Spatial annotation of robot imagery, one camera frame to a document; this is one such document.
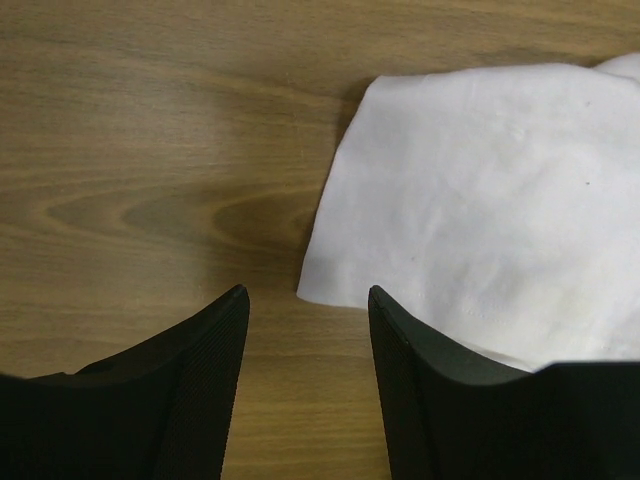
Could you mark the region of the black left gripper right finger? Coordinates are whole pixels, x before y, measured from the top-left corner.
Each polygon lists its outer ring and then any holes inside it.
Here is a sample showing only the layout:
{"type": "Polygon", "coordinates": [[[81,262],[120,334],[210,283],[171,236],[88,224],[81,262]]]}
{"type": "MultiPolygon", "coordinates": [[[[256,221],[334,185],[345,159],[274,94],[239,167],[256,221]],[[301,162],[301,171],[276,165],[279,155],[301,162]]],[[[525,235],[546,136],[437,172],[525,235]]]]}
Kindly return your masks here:
{"type": "Polygon", "coordinates": [[[380,287],[368,317],[395,479],[635,479],[639,366],[528,373],[424,324],[380,287]]]}

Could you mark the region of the white t shirt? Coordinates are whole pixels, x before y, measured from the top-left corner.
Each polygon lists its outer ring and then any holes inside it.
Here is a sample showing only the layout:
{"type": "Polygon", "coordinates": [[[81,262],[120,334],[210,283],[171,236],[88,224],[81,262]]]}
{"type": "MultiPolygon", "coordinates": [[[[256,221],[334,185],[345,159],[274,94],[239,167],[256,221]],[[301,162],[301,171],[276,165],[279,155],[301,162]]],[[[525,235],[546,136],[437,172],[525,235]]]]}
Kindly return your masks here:
{"type": "Polygon", "coordinates": [[[298,296],[380,286],[535,370],[639,356],[639,57],[381,76],[332,163],[298,296]]]}

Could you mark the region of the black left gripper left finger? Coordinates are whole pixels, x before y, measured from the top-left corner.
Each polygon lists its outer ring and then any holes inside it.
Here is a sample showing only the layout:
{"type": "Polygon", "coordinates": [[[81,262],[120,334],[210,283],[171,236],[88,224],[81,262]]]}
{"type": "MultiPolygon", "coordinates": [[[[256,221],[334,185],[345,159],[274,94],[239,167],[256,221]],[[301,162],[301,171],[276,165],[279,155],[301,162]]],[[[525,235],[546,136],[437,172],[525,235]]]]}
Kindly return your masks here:
{"type": "Polygon", "coordinates": [[[73,374],[1,379],[5,479],[217,479],[248,331],[235,286],[73,374]]]}

